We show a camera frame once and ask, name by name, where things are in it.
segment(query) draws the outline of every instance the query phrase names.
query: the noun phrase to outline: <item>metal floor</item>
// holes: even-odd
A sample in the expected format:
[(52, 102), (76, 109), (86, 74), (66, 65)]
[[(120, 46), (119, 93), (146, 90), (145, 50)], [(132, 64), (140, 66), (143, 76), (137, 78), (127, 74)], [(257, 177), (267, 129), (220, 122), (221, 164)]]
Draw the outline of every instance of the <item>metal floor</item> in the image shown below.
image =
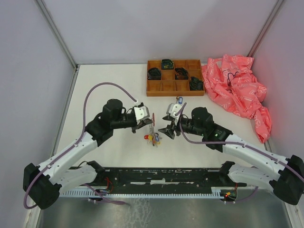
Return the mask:
[[(239, 190), (239, 199), (251, 190)], [(266, 191), (239, 204), (219, 199), (118, 199), (129, 205), (59, 198), (41, 212), (38, 228), (291, 228), (282, 201)]]

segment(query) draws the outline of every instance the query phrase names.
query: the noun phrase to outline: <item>wooden tray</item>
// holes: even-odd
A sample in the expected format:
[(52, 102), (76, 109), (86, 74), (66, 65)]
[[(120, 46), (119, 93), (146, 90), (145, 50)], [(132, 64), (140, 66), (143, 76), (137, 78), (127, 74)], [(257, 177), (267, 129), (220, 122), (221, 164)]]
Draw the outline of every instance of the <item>wooden tray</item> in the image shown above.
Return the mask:
[[(147, 96), (203, 96), (205, 94), (205, 85), (203, 90), (191, 91), (189, 81), (191, 77), (197, 77), (203, 80), (201, 64), (199, 59), (173, 59), (174, 70), (162, 70), (161, 60), (149, 60), (149, 69), (156, 67), (161, 70), (161, 80), (148, 80), (147, 77)], [(188, 80), (175, 80), (175, 68), (183, 67), (189, 73)]]

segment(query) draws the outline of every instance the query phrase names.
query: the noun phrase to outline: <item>red wire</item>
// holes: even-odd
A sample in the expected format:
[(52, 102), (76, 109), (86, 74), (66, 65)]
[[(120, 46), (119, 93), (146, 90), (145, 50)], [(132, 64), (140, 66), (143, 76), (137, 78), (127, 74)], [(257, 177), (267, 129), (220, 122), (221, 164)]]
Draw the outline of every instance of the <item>red wire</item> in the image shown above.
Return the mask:
[(113, 183), (109, 180), (109, 182), (112, 184), (112, 188), (111, 188), (111, 191), (109, 192), (109, 193), (111, 193), (112, 191), (113, 191), (113, 189), (114, 189), (114, 185), (113, 185)]
[(108, 191), (108, 189), (109, 189), (109, 178), (105, 178), (105, 180), (107, 181), (106, 190)]

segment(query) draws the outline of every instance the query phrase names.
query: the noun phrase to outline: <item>black clamp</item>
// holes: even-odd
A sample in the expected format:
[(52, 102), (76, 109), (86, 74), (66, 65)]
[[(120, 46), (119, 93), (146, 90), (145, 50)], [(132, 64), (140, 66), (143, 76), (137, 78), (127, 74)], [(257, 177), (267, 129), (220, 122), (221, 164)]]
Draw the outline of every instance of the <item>black clamp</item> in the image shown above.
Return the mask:
[(196, 77), (191, 77), (190, 90), (203, 90), (203, 82)]
[(162, 72), (160, 69), (153, 67), (148, 70), (148, 80), (161, 80)]
[(188, 71), (185, 68), (175, 68), (175, 80), (188, 80)]
[(171, 59), (163, 59), (161, 61), (161, 69), (162, 70), (173, 70), (174, 69), (174, 64), (173, 61)]

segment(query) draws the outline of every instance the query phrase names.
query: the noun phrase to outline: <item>white cable tray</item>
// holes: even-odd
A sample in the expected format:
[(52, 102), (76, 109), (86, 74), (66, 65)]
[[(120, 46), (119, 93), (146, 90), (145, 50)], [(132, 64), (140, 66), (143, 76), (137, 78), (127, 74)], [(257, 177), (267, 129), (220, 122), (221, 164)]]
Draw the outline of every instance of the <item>white cable tray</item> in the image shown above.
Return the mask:
[[(168, 198), (168, 199), (223, 199), (220, 196), (220, 189), (212, 189), (211, 194), (107, 194), (107, 198)], [(75, 188), (61, 194), (60, 197), (75, 197), (75, 198), (99, 198), (89, 188)]]

